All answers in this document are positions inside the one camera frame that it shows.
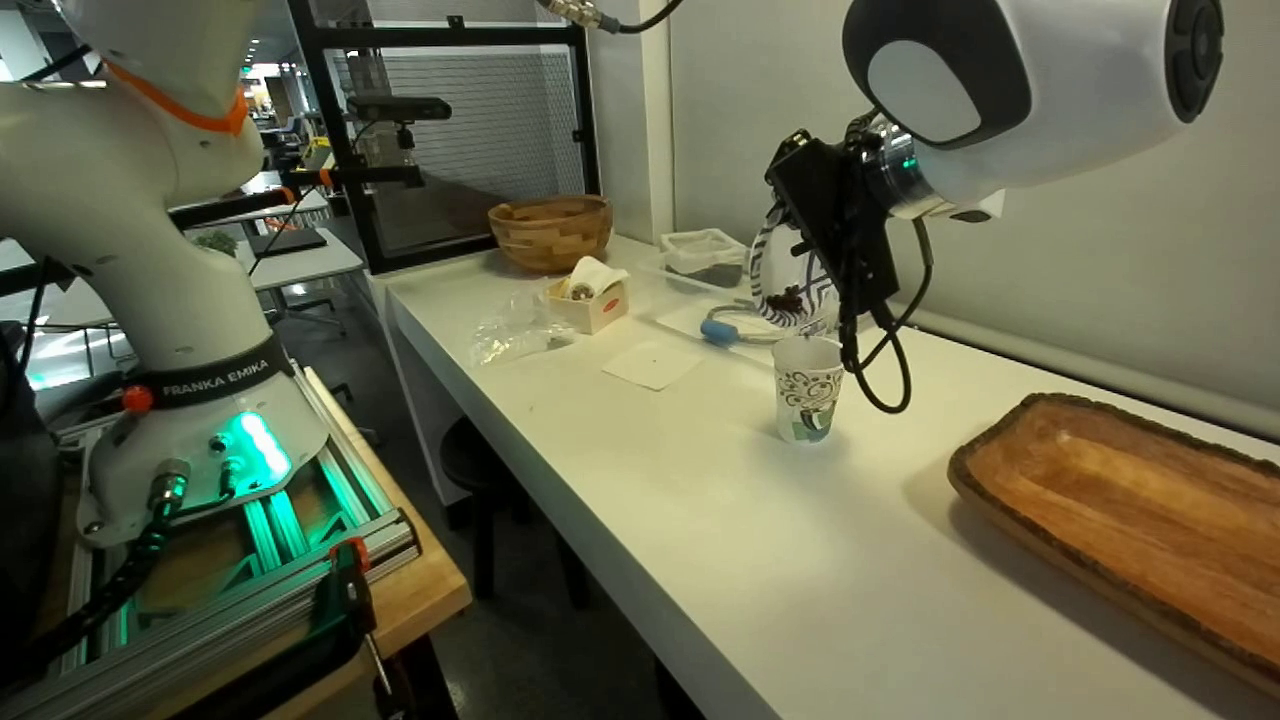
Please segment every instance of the black cable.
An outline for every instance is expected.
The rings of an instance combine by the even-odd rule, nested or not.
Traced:
[[[63,54],[63,55],[56,55],[50,65],[21,75],[14,86],[40,86],[42,75],[50,75],[50,72],[58,72],[58,68],[69,68],[69,65],[77,65],[77,59],[82,59],[82,55],[89,55],[89,46],[77,46],[73,54]]]
[[[271,257],[271,248],[280,246],[280,236],[289,231],[289,225],[296,220],[296,214],[305,209],[305,199],[316,191],[318,184],[310,184],[280,220],[280,228],[264,239],[261,253],[253,253],[249,276],[264,265],[264,257]]]
[[[95,634],[107,617],[115,617],[136,589],[150,577],[160,566],[160,554],[169,543],[169,528],[174,513],[189,499],[189,467],[163,467],[163,475],[150,488],[146,499],[146,523],[144,533],[126,543],[123,566],[113,572],[107,584],[100,584],[73,617],[63,617],[56,630],[40,634],[26,641],[13,659],[3,659],[0,683],[3,679],[33,679],[40,678],[56,655],[77,648],[89,634]]]
[[[0,380],[3,380],[0,418],[8,418],[25,371],[14,370],[14,349],[8,349],[3,335],[0,335]]]
[[[900,371],[900,402],[894,403],[882,403],[874,398],[874,390],[866,384],[866,365],[854,359],[854,328],[844,333],[844,349],[850,354],[850,365],[848,365],[848,377],[854,380],[854,390],[887,418],[900,418],[907,403],[913,403],[913,365],[907,365],[907,354],[903,354],[903,341],[894,333],[882,335],[890,356],[894,356],[894,371]]]
[[[34,285],[26,328],[25,328],[25,356],[14,359],[14,371],[26,371],[33,349],[34,349],[34,325],[40,325],[42,285]]]
[[[916,248],[920,248],[920,290],[916,296],[907,302],[903,318],[880,335],[880,345],[861,359],[863,370],[887,349],[887,341],[916,318],[920,302],[927,296],[927,285],[930,285],[930,236],[927,236],[927,225],[916,220]]]
[[[872,308],[874,325],[882,328],[880,345],[861,356],[854,354],[854,328],[840,328],[840,345],[848,354],[848,377],[854,380],[854,390],[887,418],[903,411],[913,403],[913,365],[907,365],[907,354],[903,354],[903,341],[900,341],[900,328],[916,318],[920,302],[927,296],[927,285],[930,285],[930,236],[927,236],[927,225],[916,220],[916,246],[920,246],[920,290],[916,296],[907,302],[903,318],[887,322],[887,308]],[[872,359],[890,349],[890,359],[894,359],[894,371],[900,371],[900,402],[887,403],[872,384],[866,384],[866,370]]]
[[[668,20],[679,8],[679,0],[668,0],[668,8],[650,12],[643,24],[625,24],[615,15],[598,20],[605,31],[620,31],[620,36],[638,36],[649,27],[655,27],[660,20]]]

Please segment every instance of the wooden tray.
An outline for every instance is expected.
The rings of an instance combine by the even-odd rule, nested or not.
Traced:
[[[1280,467],[1121,407],[1026,398],[953,457],[1038,557],[1280,691]]]

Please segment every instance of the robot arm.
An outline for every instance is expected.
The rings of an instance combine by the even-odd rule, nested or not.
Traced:
[[[1004,190],[1166,140],[1203,112],[1218,40],[1218,0],[854,0],[844,59],[874,112],[840,143],[787,136],[763,172],[771,225],[840,293],[844,370],[863,384],[863,312],[887,341],[900,328],[887,217],[983,220]]]
[[[1166,140],[1203,112],[1218,40],[1218,0],[854,0],[844,15],[850,82],[953,203]]]
[[[326,437],[245,268],[169,220],[171,203],[225,197],[261,170],[236,100],[254,0],[58,0],[58,12],[102,55],[107,89],[0,89],[0,231],[77,268],[136,349],[126,411],[89,437],[77,513],[89,543],[115,549],[144,533],[163,467],[189,467],[179,522],[194,522],[285,488]],[[245,419],[264,430],[261,446],[225,452]]]

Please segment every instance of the white wall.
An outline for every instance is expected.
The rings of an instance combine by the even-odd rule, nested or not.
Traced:
[[[1090,175],[1017,190],[987,228],[934,225],[930,312],[1280,407],[1280,5],[1224,0],[1201,130]],[[747,236],[792,130],[836,136],[844,0],[695,0],[670,24],[674,225]],[[903,290],[916,285],[894,228]]]
[[[638,20],[660,12],[664,0],[598,0],[598,8]],[[595,31],[589,46],[605,199],[613,225],[643,239],[670,228],[668,27],[643,36]]]

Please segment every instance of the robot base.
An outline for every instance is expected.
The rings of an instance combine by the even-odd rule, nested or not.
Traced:
[[[379,584],[386,572],[431,577],[440,549],[420,543],[394,479],[360,446],[310,371],[301,371],[305,411],[324,430],[324,448],[301,465],[285,493],[171,528],[144,589],[91,638],[46,663],[40,679],[0,687],[0,715],[264,715],[205,705],[249,673],[261,683],[326,673],[365,648],[373,597],[324,592]],[[365,543],[365,580],[341,568],[341,549]],[[119,549],[58,542],[63,614],[100,597],[100,580],[123,566]]]
[[[192,403],[119,418],[82,439],[77,528],[91,549],[115,549],[150,522],[154,475],[189,483],[183,522],[199,522],[285,488],[326,439],[324,419],[285,371],[264,384]]]

